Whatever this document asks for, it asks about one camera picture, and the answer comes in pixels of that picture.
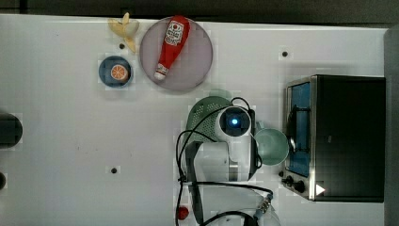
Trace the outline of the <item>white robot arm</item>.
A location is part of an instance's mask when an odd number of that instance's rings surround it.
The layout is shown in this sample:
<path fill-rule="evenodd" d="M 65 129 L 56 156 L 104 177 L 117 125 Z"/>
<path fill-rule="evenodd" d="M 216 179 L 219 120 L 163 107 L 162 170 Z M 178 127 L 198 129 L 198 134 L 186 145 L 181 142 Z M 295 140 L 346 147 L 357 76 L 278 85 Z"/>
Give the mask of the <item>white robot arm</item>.
<path fill-rule="evenodd" d="M 231 105 L 214 115 L 215 138 L 192 141 L 182 154 L 196 222 L 211 226 L 223 218 L 239 218 L 243 226 L 279 224 L 273 192 L 248 183 L 259 161 L 254 111 Z"/>

